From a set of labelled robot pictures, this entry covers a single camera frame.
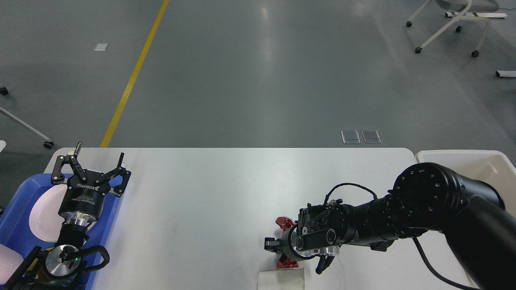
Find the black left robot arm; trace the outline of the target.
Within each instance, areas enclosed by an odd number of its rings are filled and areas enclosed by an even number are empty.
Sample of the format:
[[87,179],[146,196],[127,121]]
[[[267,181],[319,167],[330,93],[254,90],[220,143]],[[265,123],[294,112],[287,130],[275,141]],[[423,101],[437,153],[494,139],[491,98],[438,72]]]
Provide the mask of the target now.
[[63,220],[57,241],[50,249],[35,246],[2,285],[4,290],[79,290],[86,274],[110,262],[105,246],[85,246],[88,228],[100,220],[108,194],[123,196],[131,171],[123,165],[124,153],[107,173],[84,169],[78,160],[81,145],[57,156],[50,175],[53,186],[66,187],[57,211]]

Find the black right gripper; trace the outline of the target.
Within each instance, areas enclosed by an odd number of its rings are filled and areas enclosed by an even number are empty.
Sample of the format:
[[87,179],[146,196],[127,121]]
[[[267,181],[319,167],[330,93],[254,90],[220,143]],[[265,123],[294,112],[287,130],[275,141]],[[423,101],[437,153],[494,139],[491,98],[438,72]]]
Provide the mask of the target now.
[[327,246],[308,251],[300,251],[296,246],[297,227],[288,229],[282,238],[265,237],[264,250],[276,254],[285,254],[286,257],[295,262],[303,262],[319,257],[315,273],[321,275],[333,262],[335,256],[340,254],[339,246]]

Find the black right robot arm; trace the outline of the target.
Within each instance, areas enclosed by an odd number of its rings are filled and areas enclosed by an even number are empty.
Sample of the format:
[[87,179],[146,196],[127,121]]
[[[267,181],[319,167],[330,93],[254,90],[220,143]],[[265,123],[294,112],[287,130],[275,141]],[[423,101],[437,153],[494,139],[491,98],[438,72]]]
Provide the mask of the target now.
[[299,209],[296,221],[279,217],[280,238],[266,237],[264,249],[280,255],[278,265],[295,267],[319,257],[323,273],[344,245],[387,251],[395,240],[413,240],[428,270],[441,281],[468,290],[439,274],[428,261],[418,237],[428,231],[444,235],[450,250],[478,290],[506,290],[515,285],[515,218],[490,184],[456,173],[437,163],[418,163],[396,178],[378,198],[353,206],[331,199]]

